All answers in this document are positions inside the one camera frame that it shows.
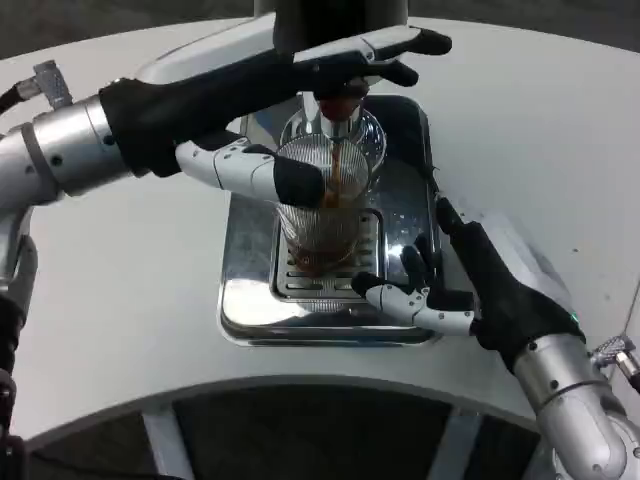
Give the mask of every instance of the glass cup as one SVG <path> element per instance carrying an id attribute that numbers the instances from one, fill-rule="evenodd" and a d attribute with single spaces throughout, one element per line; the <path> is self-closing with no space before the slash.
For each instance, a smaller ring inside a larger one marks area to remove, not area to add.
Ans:
<path id="1" fill-rule="evenodd" d="M 315 165 L 325 181 L 320 208 L 278 205 L 280 226 L 296 265 L 321 274 L 353 253 L 360 216 L 371 177 L 360 148 L 348 140 L 331 141 L 323 134 L 297 137 L 278 155 Z"/>

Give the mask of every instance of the metal connector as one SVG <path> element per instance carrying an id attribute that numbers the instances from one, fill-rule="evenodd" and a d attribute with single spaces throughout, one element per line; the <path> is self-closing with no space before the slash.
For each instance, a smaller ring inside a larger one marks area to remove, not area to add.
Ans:
<path id="1" fill-rule="evenodd" d="M 40 63 L 33 67 L 36 72 L 35 81 L 42 93 L 47 97 L 51 108 L 57 110 L 73 104 L 67 82 L 54 60 Z"/>

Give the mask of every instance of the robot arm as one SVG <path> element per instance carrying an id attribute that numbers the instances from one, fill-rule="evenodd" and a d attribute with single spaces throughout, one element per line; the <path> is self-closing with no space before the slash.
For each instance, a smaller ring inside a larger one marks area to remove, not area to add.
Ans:
<path id="1" fill-rule="evenodd" d="M 555 467 L 562 478 L 637 478 L 640 430 L 627 419 L 599 370 L 618 363 L 637 383 L 633 345 L 616 338 L 590 354 L 566 287 L 548 260 L 505 217 L 474 219 L 441 198 L 437 219 L 476 289 L 482 318 L 461 323 L 461 314 L 469 313 L 467 320 L 471 317 L 471 309 L 460 308 L 461 302 L 457 315 L 442 312 L 442 322 L 428 327 L 445 334 L 470 331 L 484 348 L 501 355 L 529 400 L 540 433 L 554 448 Z M 363 280 L 369 288 L 362 287 Z M 373 283 L 359 275 L 353 288 L 406 324 L 406 307 L 399 306 L 417 305 L 415 292 L 405 295 L 393 286 Z M 376 297 L 373 293 L 378 291 L 396 293 Z M 455 320 L 451 325 L 445 324 L 449 317 Z"/>
<path id="2" fill-rule="evenodd" d="M 0 476 L 19 476 L 23 459 L 8 430 L 14 352 L 37 263 L 28 229 L 33 206 L 132 174 L 182 171 L 215 188 L 314 207 L 324 196 L 321 172 L 249 145 L 225 131 L 229 122 L 299 91 L 348 94 L 361 77 L 414 85 L 417 73 L 395 57 L 451 48 L 449 37 L 397 26 L 284 54 L 273 45 L 274 20 L 267 15 L 178 48 L 137 79 L 118 80 L 74 104 L 53 63 L 0 97 L 0 114 L 39 93 L 55 108 L 0 135 Z"/>

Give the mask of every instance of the stainless steel base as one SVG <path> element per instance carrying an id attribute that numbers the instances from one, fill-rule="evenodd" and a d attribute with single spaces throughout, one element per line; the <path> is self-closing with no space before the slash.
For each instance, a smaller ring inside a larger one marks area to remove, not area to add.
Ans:
<path id="1" fill-rule="evenodd" d="M 440 243 L 432 221 L 435 192 L 426 116 L 404 97 L 372 96 L 365 99 L 364 107 L 387 135 L 379 177 L 366 196 L 367 209 L 379 219 L 376 273 L 406 283 L 400 252 L 425 232 L 431 240 L 431 268 L 439 275 Z M 254 143 L 276 149 L 285 123 L 299 109 L 296 98 L 257 112 L 244 119 L 242 133 Z M 280 262 L 286 254 L 279 237 L 273 204 L 232 195 L 220 287 L 220 322 L 229 338 L 251 345 L 398 345 L 433 338 L 431 332 L 394 326 L 353 292 L 335 290 L 342 285 L 336 273 L 351 275 L 355 268 L 334 272 L 333 283 L 323 280 L 327 283 L 315 291 L 322 291 L 322 296 L 314 296 L 309 289 L 293 291 L 286 283 L 283 286 L 289 270 Z M 289 278 L 299 281 L 300 277 Z M 340 294 L 325 295 L 331 288 Z"/>
<path id="2" fill-rule="evenodd" d="M 350 300 L 363 303 L 360 295 L 351 289 L 351 279 L 358 272 L 383 274 L 380 227 L 380 218 L 375 212 L 362 212 L 360 238 L 351 257 L 335 270 L 319 276 L 296 266 L 282 230 L 278 228 L 278 234 L 274 235 L 273 293 L 283 301 Z"/>

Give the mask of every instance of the black glove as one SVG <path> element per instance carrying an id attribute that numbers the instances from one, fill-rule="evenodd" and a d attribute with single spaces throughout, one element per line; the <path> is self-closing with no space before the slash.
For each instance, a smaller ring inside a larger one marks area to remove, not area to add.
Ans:
<path id="1" fill-rule="evenodd" d="M 300 91 L 315 92 L 318 98 L 349 94 L 351 80 L 359 77 L 381 76 L 412 86 L 418 74 L 397 60 L 387 60 L 403 52 L 443 55 L 451 49 L 449 37 L 430 30 L 382 46 L 373 58 L 357 48 L 361 44 L 355 38 L 352 49 L 338 49 L 338 53 L 329 49 L 306 60 L 270 50 L 166 85 L 122 79 L 100 90 L 100 101 L 130 169 L 136 175 L 150 170 L 164 177 L 180 171 L 176 145 L 222 131 L 238 117 L 281 103 Z"/>
<path id="2" fill-rule="evenodd" d="M 463 221 L 446 198 L 438 200 L 436 217 L 480 300 L 482 319 L 472 333 L 482 347 L 497 350 L 510 371 L 523 349 L 534 348 L 540 337 L 568 333 L 584 341 L 571 312 L 518 281 L 481 223 Z M 508 235 L 502 239 L 510 242 Z"/>

